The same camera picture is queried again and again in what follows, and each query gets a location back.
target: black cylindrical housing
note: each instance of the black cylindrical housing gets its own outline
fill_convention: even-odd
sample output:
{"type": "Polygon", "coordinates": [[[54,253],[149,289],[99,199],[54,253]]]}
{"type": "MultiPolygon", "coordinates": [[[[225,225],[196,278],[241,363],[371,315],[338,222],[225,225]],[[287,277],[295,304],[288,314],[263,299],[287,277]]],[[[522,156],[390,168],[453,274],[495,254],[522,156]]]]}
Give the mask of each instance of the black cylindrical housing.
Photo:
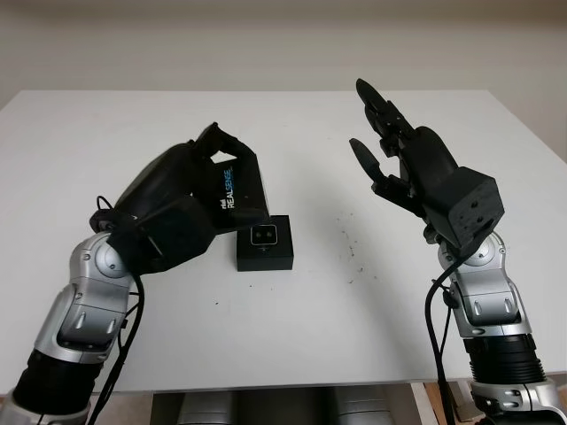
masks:
{"type": "Polygon", "coordinates": [[[12,393],[14,401],[39,414],[78,413],[87,407],[102,366],[70,363],[34,350],[12,393]]]}
{"type": "Polygon", "coordinates": [[[546,379],[530,334],[465,339],[464,346],[479,383],[540,383],[546,379]]]}

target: robotic arm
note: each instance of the robotic arm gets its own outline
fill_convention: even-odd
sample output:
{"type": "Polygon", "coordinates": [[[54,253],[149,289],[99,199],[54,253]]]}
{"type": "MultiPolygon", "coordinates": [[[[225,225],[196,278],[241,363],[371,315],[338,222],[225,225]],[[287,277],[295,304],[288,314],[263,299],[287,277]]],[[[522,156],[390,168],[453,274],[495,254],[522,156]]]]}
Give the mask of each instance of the robotic arm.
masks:
{"type": "MultiPolygon", "coordinates": [[[[0,424],[84,424],[95,379],[115,341],[120,354],[103,389],[107,396],[136,334],[144,307],[139,276],[175,267],[204,253],[216,235],[267,219],[256,156],[216,123],[197,141],[154,159],[114,208],[99,209],[90,219],[96,234],[73,250],[69,284],[55,299],[27,369],[4,401],[0,424]],[[235,159],[215,164],[211,157],[217,151],[235,159]],[[131,292],[133,285],[137,292],[131,292]],[[130,295],[139,299],[128,310],[130,295]],[[120,332],[135,310],[122,346],[120,332]]],[[[105,403],[101,398],[95,419],[105,403]]]]}
{"type": "Polygon", "coordinates": [[[428,294],[425,315],[447,422],[453,424],[454,417],[428,305],[450,276],[444,300],[453,308],[470,355],[472,396],[486,414],[481,423],[566,425],[556,387],[536,357],[522,300],[506,275],[506,247],[493,232],[504,214],[496,181],[458,166],[437,134],[427,127],[412,128],[367,82],[358,80],[356,88],[370,125],[382,137],[382,150],[400,160],[400,177],[386,177],[356,139],[350,142],[354,154],[377,195],[424,220],[423,235],[428,243],[439,244],[439,261],[446,269],[428,294]]]}

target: white wall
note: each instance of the white wall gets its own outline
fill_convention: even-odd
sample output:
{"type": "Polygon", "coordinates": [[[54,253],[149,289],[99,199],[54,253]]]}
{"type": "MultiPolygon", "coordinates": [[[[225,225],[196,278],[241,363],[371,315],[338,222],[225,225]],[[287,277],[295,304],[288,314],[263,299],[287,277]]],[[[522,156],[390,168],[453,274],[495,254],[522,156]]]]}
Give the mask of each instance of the white wall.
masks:
{"type": "Polygon", "coordinates": [[[564,0],[0,0],[0,105],[20,89],[353,89],[359,76],[490,89],[567,159],[564,0]]]}

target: tabletop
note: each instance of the tabletop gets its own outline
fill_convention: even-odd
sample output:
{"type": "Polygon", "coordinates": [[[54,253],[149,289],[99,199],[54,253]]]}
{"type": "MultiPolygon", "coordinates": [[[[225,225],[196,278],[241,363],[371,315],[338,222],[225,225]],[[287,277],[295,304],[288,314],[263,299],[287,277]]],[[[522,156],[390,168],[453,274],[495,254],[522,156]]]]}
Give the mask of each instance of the tabletop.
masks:
{"type": "MultiPolygon", "coordinates": [[[[385,92],[459,165],[496,178],[497,231],[548,372],[567,370],[567,166],[487,91],[385,92]]],[[[97,195],[115,201],[169,146],[213,121],[258,155],[270,213],[289,214],[291,271],[236,270],[236,236],[144,276],[146,307],[116,390],[436,379],[423,318],[437,248],[370,190],[349,146],[385,159],[351,92],[23,91],[0,111],[0,394],[19,379],[97,195]]],[[[446,308],[433,319],[442,330],[446,308]]],[[[452,323],[449,378],[470,376],[452,323]]],[[[100,388],[106,365],[98,381],[100,388]]]]}

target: small black box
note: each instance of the small black box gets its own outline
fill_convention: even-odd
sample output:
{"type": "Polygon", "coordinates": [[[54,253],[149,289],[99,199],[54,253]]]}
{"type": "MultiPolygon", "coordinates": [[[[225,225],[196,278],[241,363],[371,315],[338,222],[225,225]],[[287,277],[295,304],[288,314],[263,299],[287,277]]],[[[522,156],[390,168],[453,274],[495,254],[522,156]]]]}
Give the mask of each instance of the small black box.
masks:
{"type": "Polygon", "coordinates": [[[269,221],[237,232],[237,269],[291,270],[293,243],[290,217],[272,215],[269,221]]]}

